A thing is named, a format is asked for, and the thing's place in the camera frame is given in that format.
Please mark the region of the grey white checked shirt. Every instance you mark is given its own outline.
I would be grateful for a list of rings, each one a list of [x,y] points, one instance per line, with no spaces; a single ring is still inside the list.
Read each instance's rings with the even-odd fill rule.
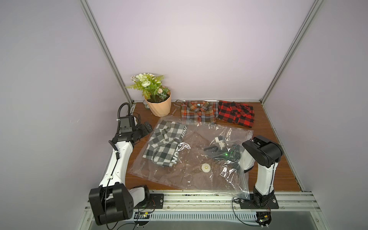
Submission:
[[[177,149],[186,132],[186,125],[173,121],[161,121],[147,142],[143,158],[162,167],[172,167],[177,164]]]

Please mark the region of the red black plaid shirt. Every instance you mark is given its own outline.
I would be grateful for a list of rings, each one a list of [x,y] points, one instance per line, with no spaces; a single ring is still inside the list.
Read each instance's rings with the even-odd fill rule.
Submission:
[[[252,128],[255,113],[252,106],[237,102],[219,101],[218,119]]]

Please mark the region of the clear plastic vacuum bag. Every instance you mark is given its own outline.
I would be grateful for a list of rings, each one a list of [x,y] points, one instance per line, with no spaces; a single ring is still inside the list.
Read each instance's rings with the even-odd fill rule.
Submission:
[[[162,117],[157,125],[163,120],[187,126],[184,139],[177,149],[177,164],[172,167],[162,167],[143,158],[152,131],[129,171],[132,175],[177,189],[214,192],[246,200],[250,198],[248,173],[242,175],[235,163],[211,159],[204,153],[203,149],[215,145],[215,137],[218,136],[224,137],[228,147],[233,144],[242,144],[252,138],[253,132],[251,130],[214,123],[194,122],[173,116]],[[204,163],[211,166],[210,172],[205,173],[201,170]]]

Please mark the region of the multicolour tartan shirt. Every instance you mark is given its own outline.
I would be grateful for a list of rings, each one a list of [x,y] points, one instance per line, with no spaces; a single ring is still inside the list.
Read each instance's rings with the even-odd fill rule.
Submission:
[[[181,118],[201,123],[216,123],[218,102],[186,101],[181,106]]]

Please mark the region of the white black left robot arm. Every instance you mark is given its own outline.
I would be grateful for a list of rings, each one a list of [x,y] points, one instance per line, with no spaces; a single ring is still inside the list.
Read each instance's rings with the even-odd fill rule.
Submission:
[[[146,185],[132,189],[126,187],[126,174],[130,156],[136,142],[152,132],[149,123],[139,124],[133,115],[117,119],[117,133],[109,141],[112,154],[97,188],[89,192],[89,203],[98,226],[117,224],[132,218],[134,208],[150,202],[150,192]]]

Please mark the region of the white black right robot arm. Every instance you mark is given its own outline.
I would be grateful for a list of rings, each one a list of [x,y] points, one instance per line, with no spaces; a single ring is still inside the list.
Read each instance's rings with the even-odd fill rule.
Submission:
[[[227,160],[238,165],[241,174],[246,174],[258,164],[257,181],[251,201],[257,208],[265,208],[274,197],[276,169],[284,152],[281,146],[264,136],[256,136],[242,144],[227,146],[220,137],[217,144],[204,148],[204,153],[216,160]]]

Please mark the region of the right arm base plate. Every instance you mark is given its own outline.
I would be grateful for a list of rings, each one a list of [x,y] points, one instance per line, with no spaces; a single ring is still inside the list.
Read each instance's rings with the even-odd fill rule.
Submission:
[[[240,200],[241,209],[279,209],[279,204],[275,194],[259,195],[250,194],[250,200]]]

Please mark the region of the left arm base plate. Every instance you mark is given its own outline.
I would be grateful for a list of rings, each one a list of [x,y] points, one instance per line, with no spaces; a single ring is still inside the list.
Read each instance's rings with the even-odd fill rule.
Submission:
[[[135,209],[163,209],[164,194],[150,194],[149,201],[142,201],[135,206]]]

